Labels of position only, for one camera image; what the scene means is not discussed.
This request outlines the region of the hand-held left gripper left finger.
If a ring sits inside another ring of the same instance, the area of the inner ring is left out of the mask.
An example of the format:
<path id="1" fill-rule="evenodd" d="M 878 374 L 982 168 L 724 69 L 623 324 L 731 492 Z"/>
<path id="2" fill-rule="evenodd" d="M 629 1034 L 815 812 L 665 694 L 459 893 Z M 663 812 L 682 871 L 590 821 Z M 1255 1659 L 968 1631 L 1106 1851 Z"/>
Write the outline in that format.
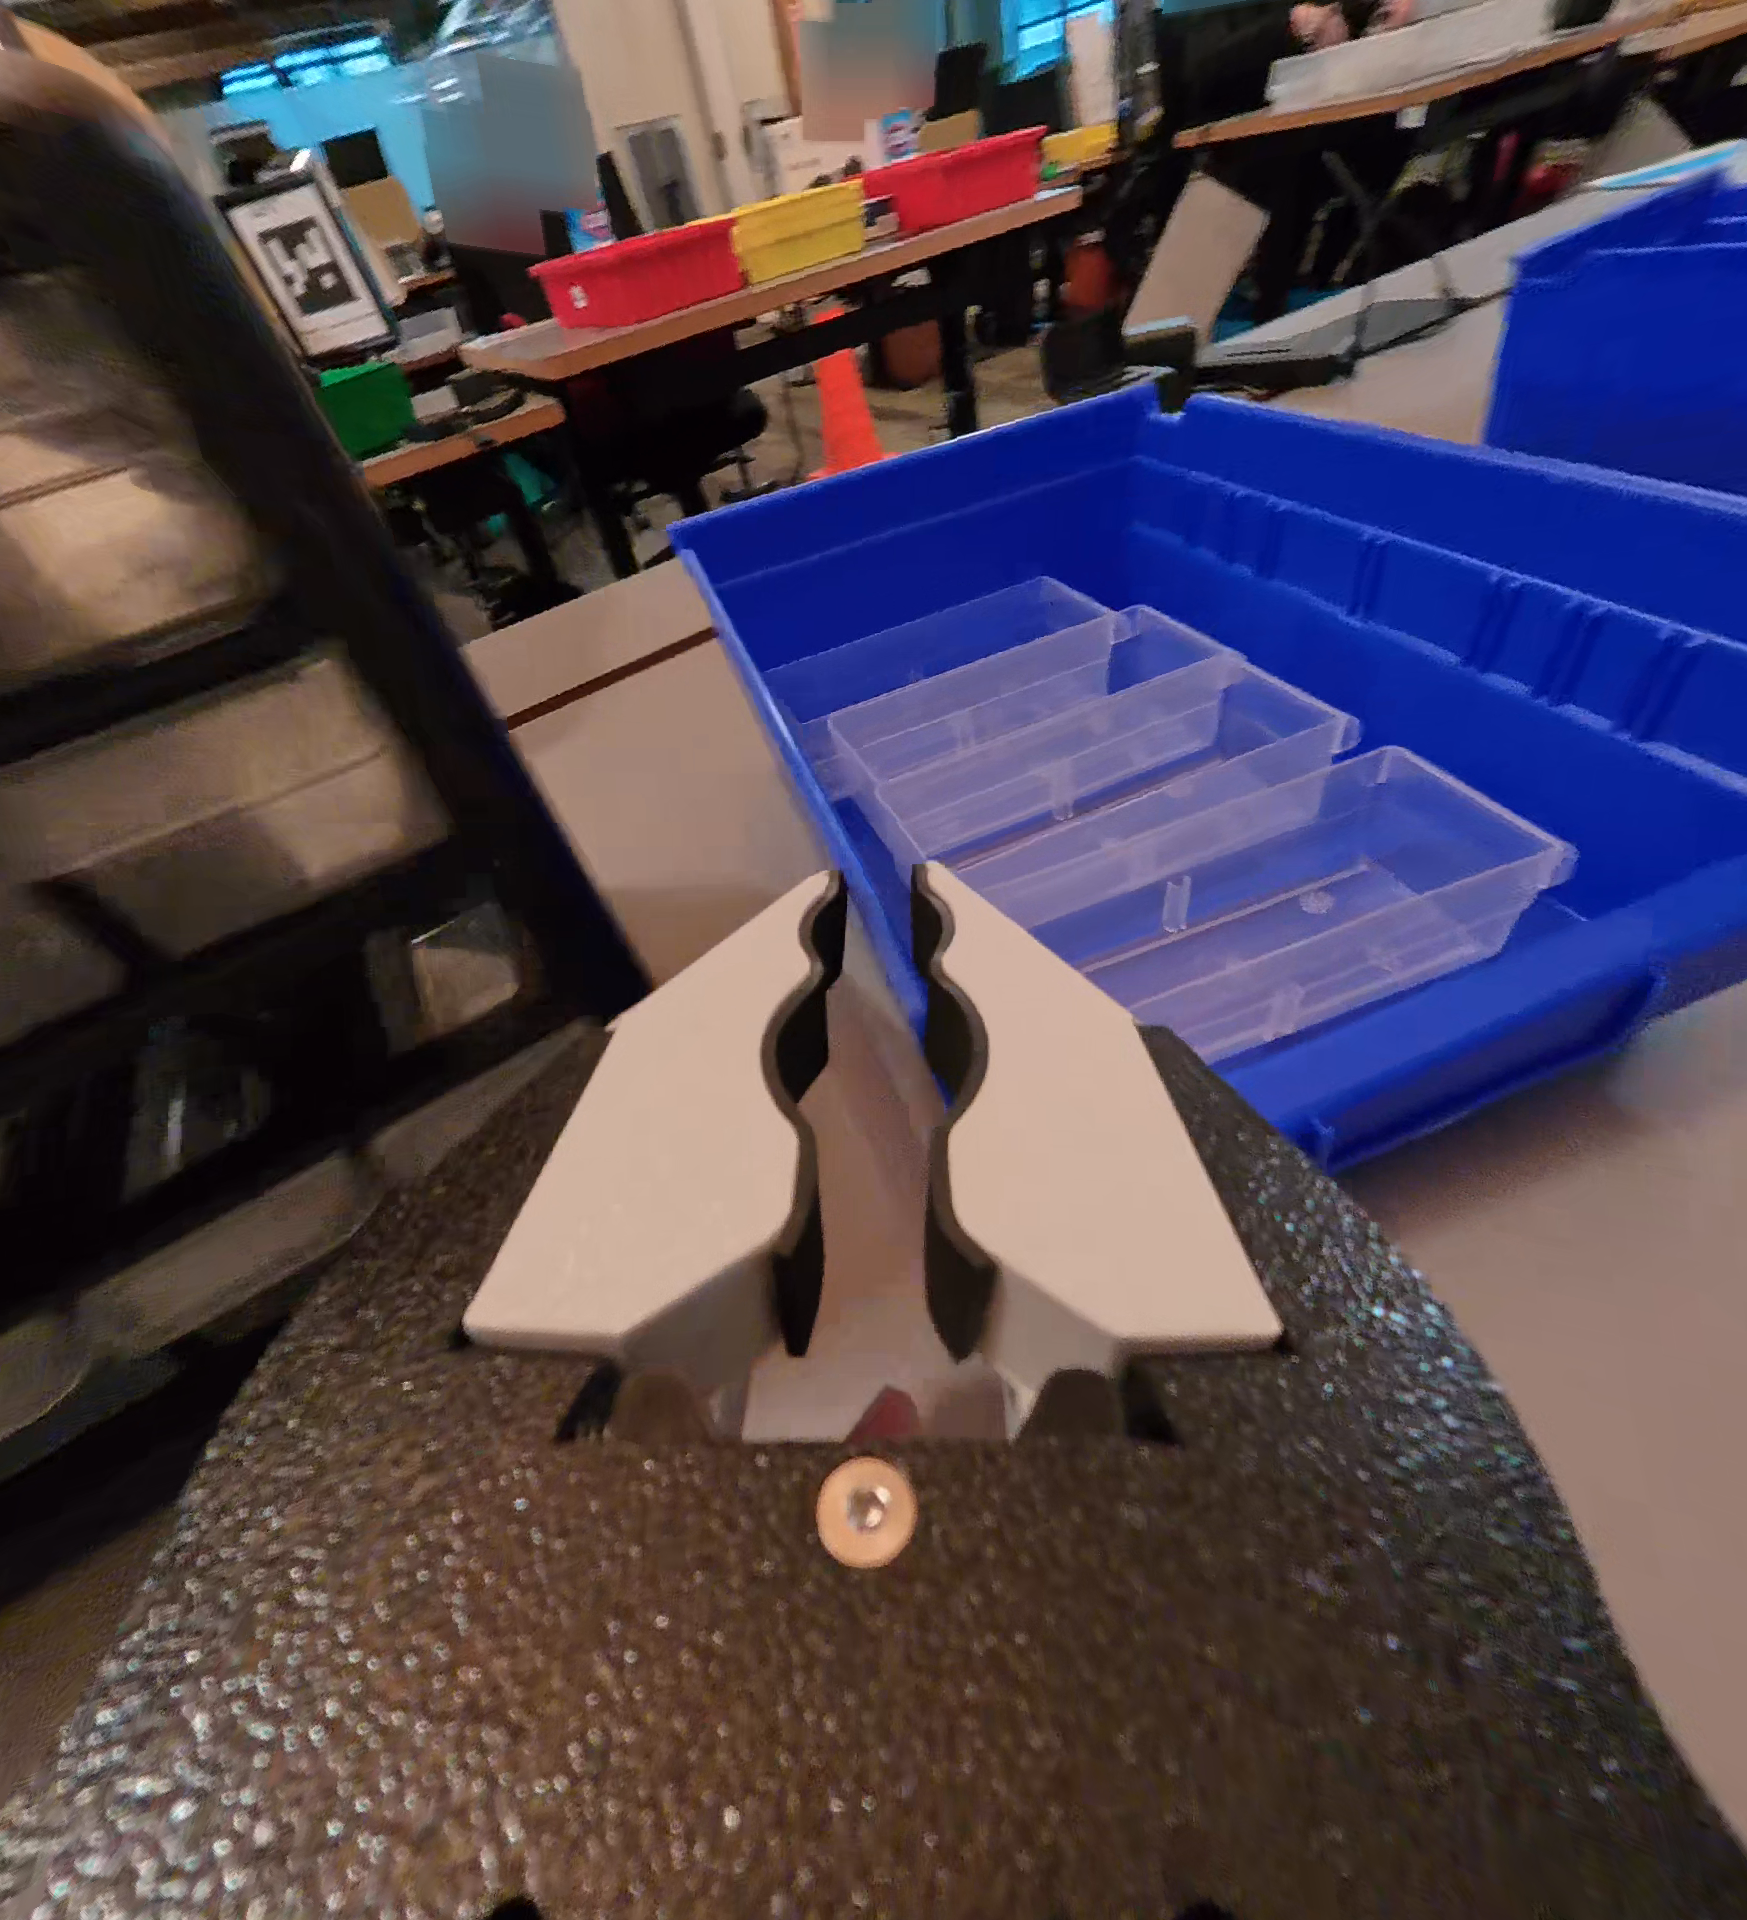
<path id="1" fill-rule="evenodd" d="M 471 1345 L 606 1364 L 618 1399 L 741 1432 L 751 1373 L 807 1356 L 847 888 L 815 871 L 608 1023 L 603 1054 L 469 1300 Z"/>

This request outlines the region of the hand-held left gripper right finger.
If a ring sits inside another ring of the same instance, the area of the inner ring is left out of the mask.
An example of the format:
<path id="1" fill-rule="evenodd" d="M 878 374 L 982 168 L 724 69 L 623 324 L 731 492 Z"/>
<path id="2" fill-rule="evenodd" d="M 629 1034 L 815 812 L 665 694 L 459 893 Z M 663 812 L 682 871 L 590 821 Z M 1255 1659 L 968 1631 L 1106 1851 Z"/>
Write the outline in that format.
<path id="1" fill-rule="evenodd" d="M 1269 1354 L 1281 1319 L 1151 1032 L 945 866 L 911 874 L 930 1141 L 928 1309 L 1008 1432 L 1125 1432 L 1139 1361 Z"/>

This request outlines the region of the blue plastic bin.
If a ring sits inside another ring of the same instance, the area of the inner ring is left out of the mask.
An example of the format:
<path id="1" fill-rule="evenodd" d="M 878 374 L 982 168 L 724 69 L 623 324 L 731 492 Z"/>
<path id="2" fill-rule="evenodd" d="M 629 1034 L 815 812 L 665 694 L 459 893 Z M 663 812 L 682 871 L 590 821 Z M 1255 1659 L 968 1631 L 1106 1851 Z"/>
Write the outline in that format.
<path id="1" fill-rule="evenodd" d="M 1106 433 L 1101 441 L 1087 438 L 1077 461 L 1089 480 L 1101 483 L 1127 473 L 1134 452 L 1125 447 L 1125 438 L 1136 435 L 1139 424 L 1188 426 L 1196 409 L 1210 402 L 1243 403 L 1231 398 L 1193 398 L 1177 416 L 1164 416 L 1148 390 L 1131 390 L 1044 417 L 1046 428 L 1093 422 Z M 1678 507 L 1697 509 L 1702 549 L 1718 551 L 1731 540 L 1747 544 L 1745 499 L 1498 450 L 1460 445 L 1460 452 L 1467 461 L 1499 461 L 1505 488 L 1513 483 L 1517 466 L 1525 466 L 1529 478 L 1536 478 L 1537 466 L 1555 466 L 1569 493 L 1589 481 L 1617 481 L 1622 490 L 1638 492 L 1640 500 L 1631 511 L 1641 518 Z M 937 486 L 923 504 L 893 507 L 880 493 L 867 492 L 866 466 L 831 481 L 687 521 L 674 533 L 674 549 L 696 578 L 717 635 L 745 677 L 753 706 L 764 712 L 770 741 L 840 866 L 867 926 L 873 954 L 914 1027 L 925 1023 L 928 989 L 912 959 L 911 874 L 918 866 L 938 862 L 963 879 L 959 864 L 975 855 L 963 860 L 932 859 L 907 867 L 895 864 L 857 803 L 850 796 L 831 800 L 819 789 L 810 753 L 790 729 L 788 715 L 772 703 L 764 672 L 1034 577 L 1051 577 L 1079 589 L 1065 577 L 1034 571 L 1020 557 L 1022 540 L 1034 540 L 1041 547 L 1072 544 L 1060 526 L 1077 514 L 1056 499 L 1067 488 L 1067 473 L 1053 466 L 1054 454 L 1054 447 L 1037 450 L 1030 459 L 1030 490 L 1011 492 L 996 509 L 957 507 Z M 1106 601 L 1089 589 L 1079 592 L 1106 609 L 1144 604 L 1189 627 L 1172 609 L 1139 599 Z M 1240 646 L 1228 644 L 1224 637 L 1210 639 L 1235 649 L 1243 665 L 1278 677 L 1250 660 Z M 1399 746 L 1557 838 L 1560 833 L 1553 829 L 1553 822 L 1570 815 L 1584 822 L 1598 809 L 1612 810 L 1621 821 L 1605 826 L 1605 847 L 1595 855 L 1602 876 L 1584 888 L 1588 904 L 1598 911 L 1612 911 L 1614 893 L 1628 881 L 1643 888 L 1654 888 L 1659 881 L 1660 859 L 1640 843 L 1622 843 L 1631 814 L 1674 814 L 1676 834 L 1695 834 L 1700 852 L 1747 848 L 1747 800 L 1730 793 L 1733 788 L 1747 789 L 1747 641 L 1723 639 L 1716 649 L 1702 641 L 1686 644 L 1693 660 L 1716 660 L 1718 651 L 1733 651 L 1733 660 L 1719 665 L 1712 689 L 1702 689 L 1702 672 L 1686 682 L 1683 691 L 1697 703 L 1699 715 L 1678 715 L 1674 703 L 1666 703 L 1655 718 L 1622 718 L 1614 727 L 1621 734 L 1617 741 L 1598 741 L 1586 732 L 1557 732 L 1555 706 L 1577 708 L 1581 722 L 1591 720 L 1589 708 L 1598 699 L 1576 693 L 1572 686 L 1577 680 L 1603 686 L 1610 701 L 1626 706 L 1628 694 L 1614 691 L 1621 672 L 1518 668 L 1510 660 L 1517 649 L 1513 639 L 1501 646 L 1472 641 L 1461 644 L 1460 651 L 1472 654 L 1472 667 L 1484 672 L 1487 686 L 1484 693 L 1463 694 L 1454 680 L 1427 677 L 1428 654 L 1435 651 L 1432 644 L 1408 641 L 1408 649 L 1401 673 L 1421 672 L 1423 677 L 1408 691 L 1389 686 L 1387 672 L 1380 672 L 1382 706 L 1397 717 L 1399 732 L 1418 736 L 1421 741 L 1444 732 L 1449 744 L 1441 750 L 1441 760 L 1427 758 L 1404 741 L 1366 744 L 1364 724 L 1357 715 L 1302 684 L 1278 677 L 1361 720 L 1361 743 L 1333 762 Z M 1577 876 L 1581 852 L 1572 878 L 1532 902 L 1513 928 L 1510 944 L 1489 959 L 1406 994 L 1371 1002 L 1286 1042 L 1222 1061 L 1198 1058 L 1219 1068 L 1235 1087 L 1235 1075 L 1228 1070 L 1257 1060 L 1259 1068 L 1273 1070 L 1273 1091 L 1278 1096 L 1299 1111 L 1312 1110 L 1321 1117 L 1330 1103 L 1340 1103 L 1342 1113 L 1428 1108 L 1441 1096 L 1461 1092 L 1475 1075 L 1510 1068 L 1525 1053 L 1546 1054 L 1550 1042 L 1560 1041 L 1563 1032 L 1584 1020 L 1574 994 L 1591 1002 L 1612 994 L 1612 987 L 1588 980 L 1598 966 L 1589 944 L 1607 944 L 1612 964 L 1621 963 L 1629 970 L 1654 964 L 1654 937 L 1640 926 L 1619 926 L 1608 935 L 1583 931 L 1577 959 L 1546 956 L 1543 937 L 1558 926 L 1581 923 L 1581 912 L 1570 905 L 1569 895 Z M 1688 879 L 1676 888 L 1660 930 L 1669 933 L 1676 957 L 1686 964 L 1747 954 L 1747 881 Z M 1293 1120 L 1266 1120 L 1307 1150 Z"/>
<path id="2" fill-rule="evenodd" d="M 1518 254 L 1484 440 L 1747 495 L 1747 182 L 1702 173 Z"/>

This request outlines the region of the grey desk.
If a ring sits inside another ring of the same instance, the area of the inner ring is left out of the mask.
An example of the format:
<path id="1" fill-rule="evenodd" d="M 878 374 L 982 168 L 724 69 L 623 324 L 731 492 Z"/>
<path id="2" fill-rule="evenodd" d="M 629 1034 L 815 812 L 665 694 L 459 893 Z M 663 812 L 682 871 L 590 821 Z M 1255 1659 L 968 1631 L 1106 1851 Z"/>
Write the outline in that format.
<path id="1" fill-rule="evenodd" d="M 1075 511 L 1067 547 L 1022 540 L 1034 571 L 1101 601 L 1148 601 L 1243 649 L 1278 677 L 1357 715 L 1366 744 L 1449 744 L 1399 732 L 1382 706 L 1408 641 L 1435 648 L 1427 677 L 1486 691 L 1461 644 L 1513 639 L 1518 668 L 1621 672 L 1591 720 L 1555 706 L 1557 732 L 1617 741 L 1622 718 L 1699 715 L 1686 682 L 1747 641 L 1747 544 L 1702 549 L 1697 509 L 1641 518 L 1634 490 L 1563 488 L 1555 466 L 1461 459 L 1409 424 L 1470 433 L 1499 319 L 1390 351 L 1342 395 L 1271 409 L 1210 402 L 1188 426 L 1139 424 L 1125 474 L 1077 466 L 1084 426 L 996 426 L 937 454 L 866 469 L 867 492 L 912 507 L 937 486 L 957 507 L 1028 492 L 1054 447 Z M 696 578 L 675 563 L 592 589 L 469 644 L 487 694 L 616 904 L 653 973 L 670 973 L 814 866 L 819 841 L 770 724 L 712 635 Z M 1747 800 L 1747 789 L 1730 791 Z M 1700 852 L 1671 812 L 1631 814 L 1622 843 L 1660 859 L 1612 911 L 1598 809 L 1553 829 L 1581 850 L 1577 926 L 1543 937 L 1581 957 L 1581 935 L 1640 926 L 1654 964 L 1589 944 L 1584 1015 L 1546 1054 L 1475 1075 L 1428 1108 L 1321 1117 L 1273 1091 L 1257 1060 L 1228 1073 L 1264 1117 L 1293 1120 L 1307 1151 L 1349 1179 L 1536 1440 L 1581 1527 L 1648 1693 L 1747 1846 L 1747 954 L 1686 964 L 1660 930 L 1688 879 L 1747 881 L 1747 848 Z"/>

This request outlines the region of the clear plastic drawer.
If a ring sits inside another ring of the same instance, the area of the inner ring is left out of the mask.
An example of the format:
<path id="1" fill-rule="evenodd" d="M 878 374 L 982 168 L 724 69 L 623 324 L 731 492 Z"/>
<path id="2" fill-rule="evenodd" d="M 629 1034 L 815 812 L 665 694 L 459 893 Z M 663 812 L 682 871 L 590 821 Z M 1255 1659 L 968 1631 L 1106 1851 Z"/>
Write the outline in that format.
<path id="1" fill-rule="evenodd" d="M 975 665 L 983 668 L 985 689 L 1004 689 L 992 665 L 1006 653 L 1077 627 L 1087 628 L 1091 644 L 1112 641 L 1113 622 L 1113 609 L 1094 597 L 1051 577 L 1034 577 L 805 660 L 769 668 L 764 686 L 772 703 L 788 715 L 790 729 L 810 755 L 817 755 L 824 720 L 843 708 L 907 693 Z"/>
<path id="2" fill-rule="evenodd" d="M 1498 956 L 1570 841 L 1399 746 L 1221 796 L 1217 776 L 975 855 L 963 881 L 1207 1061 Z"/>
<path id="3" fill-rule="evenodd" d="M 914 670 L 890 691 L 819 717 L 809 732 L 812 765 L 819 789 L 843 800 L 1212 660 L 1241 665 L 1235 649 L 1155 609 L 1101 611 L 937 673 Z"/>
<path id="4" fill-rule="evenodd" d="M 1333 763 L 1363 724 L 1243 660 L 1169 673 L 957 741 L 968 717 L 840 744 L 861 815 L 907 867 L 994 852 L 1158 783 L 1221 772 L 1224 788 Z"/>

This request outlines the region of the black drawer cabinet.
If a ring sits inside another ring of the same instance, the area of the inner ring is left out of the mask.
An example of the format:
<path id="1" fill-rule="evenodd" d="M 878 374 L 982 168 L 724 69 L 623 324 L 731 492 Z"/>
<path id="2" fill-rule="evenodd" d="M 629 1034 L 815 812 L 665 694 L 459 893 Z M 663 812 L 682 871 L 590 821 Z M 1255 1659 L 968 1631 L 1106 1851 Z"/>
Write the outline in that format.
<path id="1" fill-rule="evenodd" d="M 137 109 L 0 47 L 0 1608 L 648 975 Z"/>

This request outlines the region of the black office chair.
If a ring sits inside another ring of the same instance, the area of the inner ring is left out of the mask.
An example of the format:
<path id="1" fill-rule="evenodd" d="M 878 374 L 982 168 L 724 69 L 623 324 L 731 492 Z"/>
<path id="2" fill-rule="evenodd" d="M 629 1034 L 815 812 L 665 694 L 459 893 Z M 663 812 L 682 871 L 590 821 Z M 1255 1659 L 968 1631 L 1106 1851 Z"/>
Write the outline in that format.
<path id="1" fill-rule="evenodd" d="M 592 481 L 667 495 L 686 516 L 708 511 L 706 478 L 717 466 L 736 466 L 769 428 L 765 405 L 751 388 L 648 405 L 629 364 L 577 374 L 559 398 L 575 457 Z"/>

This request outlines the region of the orange traffic cone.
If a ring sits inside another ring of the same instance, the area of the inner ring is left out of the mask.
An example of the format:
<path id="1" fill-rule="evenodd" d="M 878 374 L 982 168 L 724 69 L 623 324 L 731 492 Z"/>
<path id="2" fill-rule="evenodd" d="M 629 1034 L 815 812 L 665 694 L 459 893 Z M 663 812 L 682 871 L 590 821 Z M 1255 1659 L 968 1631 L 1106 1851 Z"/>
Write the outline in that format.
<path id="1" fill-rule="evenodd" d="M 886 459 L 861 374 L 861 351 L 829 353 L 814 364 L 812 374 L 819 403 L 819 461 L 810 478 L 835 478 Z"/>

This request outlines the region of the green plastic bin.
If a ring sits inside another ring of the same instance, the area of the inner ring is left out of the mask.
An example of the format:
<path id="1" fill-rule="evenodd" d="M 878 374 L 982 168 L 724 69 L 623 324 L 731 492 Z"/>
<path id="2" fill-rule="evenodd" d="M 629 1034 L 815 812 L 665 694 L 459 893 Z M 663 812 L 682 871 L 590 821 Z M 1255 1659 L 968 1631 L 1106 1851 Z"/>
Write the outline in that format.
<path id="1" fill-rule="evenodd" d="M 414 403 L 405 370 L 393 360 L 371 358 L 317 374 L 317 393 L 332 436 L 355 462 L 405 443 L 414 429 Z"/>

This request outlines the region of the grey laptop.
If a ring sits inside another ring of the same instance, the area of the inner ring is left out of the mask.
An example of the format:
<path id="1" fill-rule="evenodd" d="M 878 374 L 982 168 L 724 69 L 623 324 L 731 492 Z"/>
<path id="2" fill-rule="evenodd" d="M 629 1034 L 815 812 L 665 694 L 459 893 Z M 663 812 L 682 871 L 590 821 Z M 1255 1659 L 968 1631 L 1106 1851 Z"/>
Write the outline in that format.
<path id="1" fill-rule="evenodd" d="M 1164 405 L 1186 395 L 1292 395 L 1349 377 L 1370 357 L 1418 345 L 1503 293 L 1465 294 L 1446 254 L 1432 253 L 1434 289 L 1378 296 L 1376 284 L 1356 289 L 1356 303 L 1326 317 L 1323 303 L 1304 310 L 1305 327 L 1269 338 L 1260 327 L 1219 345 L 1219 313 L 1229 289 L 1222 272 L 1238 272 L 1269 227 L 1257 204 L 1207 175 L 1184 187 L 1155 241 L 1139 293 L 1113 331 L 1117 365 L 1155 383 Z"/>

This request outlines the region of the wooden top table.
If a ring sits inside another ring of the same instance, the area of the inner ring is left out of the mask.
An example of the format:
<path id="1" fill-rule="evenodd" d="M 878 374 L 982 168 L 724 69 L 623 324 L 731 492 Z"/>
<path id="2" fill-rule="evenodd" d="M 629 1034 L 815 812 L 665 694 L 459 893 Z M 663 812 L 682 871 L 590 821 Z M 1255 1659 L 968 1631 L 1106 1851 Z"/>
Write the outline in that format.
<path id="1" fill-rule="evenodd" d="M 857 254 L 800 275 L 625 327 L 563 327 L 558 320 L 511 327 L 461 348 L 469 369 L 493 372 L 537 391 L 566 398 L 575 377 L 630 365 L 641 376 L 646 417 L 674 416 L 790 372 L 836 351 L 869 346 L 899 327 L 933 324 L 940 348 L 945 433 L 978 428 L 968 319 L 982 293 L 1004 270 L 1011 242 L 1051 239 L 1080 209 L 1077 184 L 1046 189 L 1016 204 L 952 225 L 873 244 Z M 738 336 L 764 317 L 790 327 L 762 345 L 738 346 L 719 367 L 682 367 L 680 351 L 701 336 Z"/>

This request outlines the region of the red plastic bin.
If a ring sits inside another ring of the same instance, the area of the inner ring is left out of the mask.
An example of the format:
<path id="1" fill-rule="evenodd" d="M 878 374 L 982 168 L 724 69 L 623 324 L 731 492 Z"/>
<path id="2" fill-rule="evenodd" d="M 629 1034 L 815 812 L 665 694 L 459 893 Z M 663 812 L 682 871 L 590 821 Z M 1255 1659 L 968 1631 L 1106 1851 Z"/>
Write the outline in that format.
<path id="1" fill-rule="evenodd" d="M 559 327 L 648 324 L 745 287 L 731 227 L 731 213 L 706 216 L 587 253 L 551 254 L 526 275 Z"/>
<path id="2" fill-rule="evenodd" d="M 890 204 L 900 235 L 918 235 L 1025 204 L 1039 194 L 1046 126 L 919 152 L 861 175 L 869 201 Z"/>

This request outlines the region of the black and white tag sign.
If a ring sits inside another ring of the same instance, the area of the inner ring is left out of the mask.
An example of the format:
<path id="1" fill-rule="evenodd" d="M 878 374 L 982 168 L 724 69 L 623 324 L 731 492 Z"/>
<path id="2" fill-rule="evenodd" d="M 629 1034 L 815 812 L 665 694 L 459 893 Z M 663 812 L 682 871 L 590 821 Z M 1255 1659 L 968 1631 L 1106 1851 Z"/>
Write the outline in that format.
<path id="1" fill-rule="evenodd" d="M 301 360 L 326 369 L 395 348 L 395 313 L 381 275 L 317 170 L 235 184 L 215 208 Z"/>

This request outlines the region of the long wooden table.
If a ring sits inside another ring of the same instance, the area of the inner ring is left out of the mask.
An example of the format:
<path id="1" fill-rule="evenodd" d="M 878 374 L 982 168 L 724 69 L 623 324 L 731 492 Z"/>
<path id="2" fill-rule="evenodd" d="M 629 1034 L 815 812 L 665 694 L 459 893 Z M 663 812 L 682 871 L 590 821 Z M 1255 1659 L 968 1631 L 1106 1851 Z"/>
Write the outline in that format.
<path id="1" fill-rule="evenodd" d="M 1555 68 L 1574 68 L 1607 50 L 1624 55 L 1645 55 L 1648 61 L 1676 61 L 1686 54 L 1702 52 L 1747 36 L 1745 3 L 1654 3 L 1648 10 L 1608 10 L 1602 21 L 1586 28 L 1532 38 L 1522 47 L 1503 47 L 1492 59 L 1460 61 L 1437 71 L 1404 76 L 1389 87 L 1366 85 L 1359 92 L 1338 81 L 1338 93 L 1286 99 L 1260 104 L 1254 111 L 1186 126 L 1172 133 L 1172 151 L 1196 154 L 1247 140 L 1267 139 L 1273 133 L 1316 133 L 1370 118 L 1394 118 L 1401 111 L 1454 100 L 1467 92 L 1496 87 L 1512 78 L 1546 73 Z"/>

